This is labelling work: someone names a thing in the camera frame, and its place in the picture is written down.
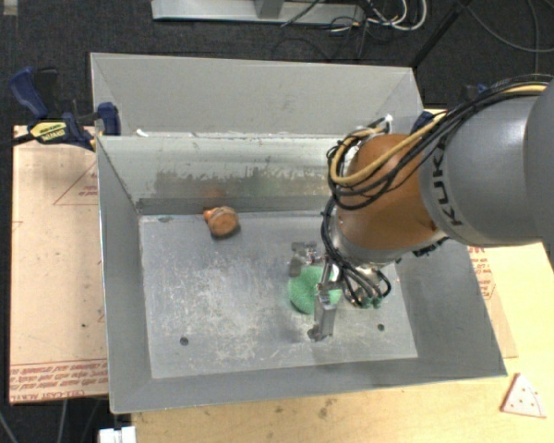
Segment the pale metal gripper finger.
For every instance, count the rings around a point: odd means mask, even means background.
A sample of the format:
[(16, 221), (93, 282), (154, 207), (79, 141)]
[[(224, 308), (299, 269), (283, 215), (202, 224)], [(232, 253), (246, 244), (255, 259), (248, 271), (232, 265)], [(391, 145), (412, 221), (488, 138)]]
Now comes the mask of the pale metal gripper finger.
[(298, 277), (303, 268), (318, 265), (322, 261), (315, 242), (293, 242), (291, 250), (292, 257), (288, 269), (290, 278)]
[(315, 294), (314, 324), (307, 332), (312, 341), (322, 341), (333, 335), (337, 305), (340, 299), (340, 289)]

